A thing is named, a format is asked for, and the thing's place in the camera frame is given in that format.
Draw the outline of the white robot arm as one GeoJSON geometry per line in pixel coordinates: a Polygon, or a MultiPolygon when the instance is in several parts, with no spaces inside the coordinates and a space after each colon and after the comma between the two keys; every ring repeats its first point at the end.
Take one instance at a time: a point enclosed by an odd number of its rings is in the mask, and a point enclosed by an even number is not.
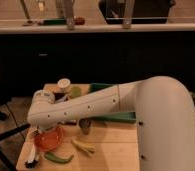
{"type": "Polygon", "coordinates": [[[154,76],[65,102],[53,99],[53,93],[37,91],[27,121],[48,130],[61,121],[133,112],[140,171],[195,171],[195,105],[180,81],[154,76]]]}

